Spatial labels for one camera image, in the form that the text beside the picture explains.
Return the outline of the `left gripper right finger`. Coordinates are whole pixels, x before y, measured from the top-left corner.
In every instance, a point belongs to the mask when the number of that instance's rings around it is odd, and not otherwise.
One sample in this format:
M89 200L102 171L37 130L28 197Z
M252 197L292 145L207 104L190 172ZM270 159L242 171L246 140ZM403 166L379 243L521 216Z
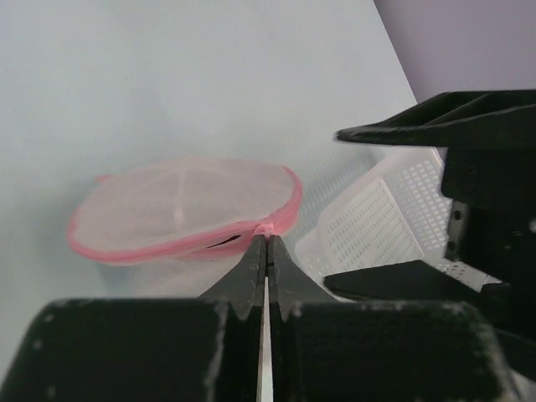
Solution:
M267 243L276 401L519 401L497 336L465 302L340 302Z

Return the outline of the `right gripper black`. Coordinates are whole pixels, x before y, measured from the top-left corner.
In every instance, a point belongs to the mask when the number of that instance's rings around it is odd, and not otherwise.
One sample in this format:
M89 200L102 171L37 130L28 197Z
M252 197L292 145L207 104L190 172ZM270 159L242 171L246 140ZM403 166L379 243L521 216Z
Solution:
M452 201L445 257L497 283L476 291L412 260L326 276L324 286L351 300L485 301L510 366L534 372L535 91L443 92L384 121L341 129L335 138L449 147L441 182L442 194Z

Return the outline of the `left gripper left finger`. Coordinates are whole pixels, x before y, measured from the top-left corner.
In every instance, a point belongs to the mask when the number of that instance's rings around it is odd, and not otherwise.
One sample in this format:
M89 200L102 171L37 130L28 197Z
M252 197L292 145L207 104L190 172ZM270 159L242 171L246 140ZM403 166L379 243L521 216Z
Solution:
M196 298L64 299L31 321L4 401L257 401L266 239Z

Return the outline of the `dark blue lace bra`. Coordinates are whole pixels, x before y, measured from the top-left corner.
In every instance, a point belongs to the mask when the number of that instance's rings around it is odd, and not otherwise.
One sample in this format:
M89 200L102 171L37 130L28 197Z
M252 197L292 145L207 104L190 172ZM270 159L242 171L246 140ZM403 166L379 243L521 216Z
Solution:
M211 248L214 248L214 247L220 247L221 245L226 245L226 244L228 244L228 243L230 243L230 242L233 242L233 241L239 239L240 237L241 237L240 234L234 234L234 235L230 236L230 237L229 237L228 239L226 239L226 240L222 240L222 241L220 241L219 243L216 243L216 244L214 244L214 245L207 246L206 249L211 249Z

